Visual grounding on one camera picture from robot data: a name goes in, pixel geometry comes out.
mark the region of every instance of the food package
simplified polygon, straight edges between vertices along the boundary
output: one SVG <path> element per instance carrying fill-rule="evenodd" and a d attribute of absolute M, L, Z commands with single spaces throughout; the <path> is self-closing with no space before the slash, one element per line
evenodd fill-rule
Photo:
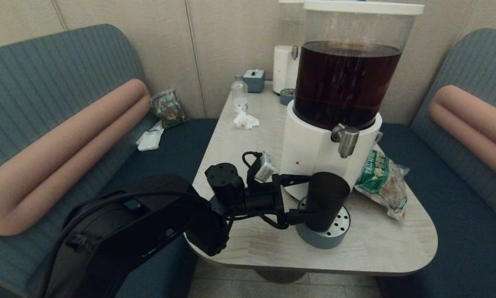
<path fill-rule="evenodd" d="M 398 166 L 384 153 L 373 150 L 354 188 L 387 207 L 390 217 L 401 220 L 408 200 L 404 183 L 404 175 L 408 171 L 408 168 Z"/>
<path fill-rule="evenodd" d="M 163 128 L 169 128 L 189 121 L 180 105 L 174 89 L 161 92 L 150 98 L 150 107 L 163 122 Z"/>

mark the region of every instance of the white table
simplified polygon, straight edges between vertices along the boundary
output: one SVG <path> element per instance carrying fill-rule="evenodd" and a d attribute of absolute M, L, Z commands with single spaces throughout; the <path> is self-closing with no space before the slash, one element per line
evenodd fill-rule
<path fill-rule="evenodd" d="M 261 126 L 253 130 L 233 125 L 231 97 L 218 124 L 193 182 L 204 198 L 211 199 L 204 171 L 211 165 L 229 162 L 246 181 L 247 167 L 241 156 L 245 151 L 266 151 L 279 167 L 283 146 L 286 107 L 266 82 L 264 92 L 250 93 L 248 113 Z M 398 222 L 386 215 L 386 208 L 354 191 L 346 201 L 351 226 L 343 242 L 334 249 L 317 249 L 304 242 L 293 226 L 277 230 L 254 217 L 233 224 L 226 249 L 210 257 L 192 245 L 208 262 L 227 267 L 255 270 L 286 270 L 362 275 L 401 276 L 428 264 L 437 251 L 437 232 L 430 217 L 406 185 L 408 202 L 405 219 Z M 286 211 L 298 201 L 283 190 Z"/>

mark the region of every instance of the tissue box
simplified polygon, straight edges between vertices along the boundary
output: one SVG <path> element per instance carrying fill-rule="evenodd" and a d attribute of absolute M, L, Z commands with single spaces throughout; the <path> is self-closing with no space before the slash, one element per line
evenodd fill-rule
<path fill-rule="evenodd" d="M 264 88 L 264 70 L 246 70 L 242 80 L 248 85 L 248 92 L 261 93 Z"/>

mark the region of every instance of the striped upholstery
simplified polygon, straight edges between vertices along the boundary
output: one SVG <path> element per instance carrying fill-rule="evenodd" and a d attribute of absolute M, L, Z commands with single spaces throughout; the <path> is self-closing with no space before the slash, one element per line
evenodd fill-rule
<path fill-rule="evenodd" d="M 433 96 L 445 85 L 458 86 L 496 107 L 496 30 L 476 30 L 454 46 L 411 126 L 496 212 L 496 174 L 428 115 Z"/>
<path fill-rule="evenodd" d="M 0 48 L 0 165 L 134 78 L 144 81 L 136 51 L 111 25 Z M 33 228 L 17 236 L 0 236 L 0 285 L 26 296 L 25 284 L 55 241 L 68 211 L 104 187 L 136 149 L 140 132 L 153 122 L 152 115 L 145 117 Z"/>

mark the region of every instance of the black cup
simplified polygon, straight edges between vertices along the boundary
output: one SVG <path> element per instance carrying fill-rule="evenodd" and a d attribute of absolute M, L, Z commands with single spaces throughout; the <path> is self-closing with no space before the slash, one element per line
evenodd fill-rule
<path fill-rule="evenodd" d="M 310 177 L 305 210 L 319 213 L 305 224 L 316 232 L 325 232 L 333 223 L 350 194 L 349 184 L 336 174 L 318 172 Z"/>

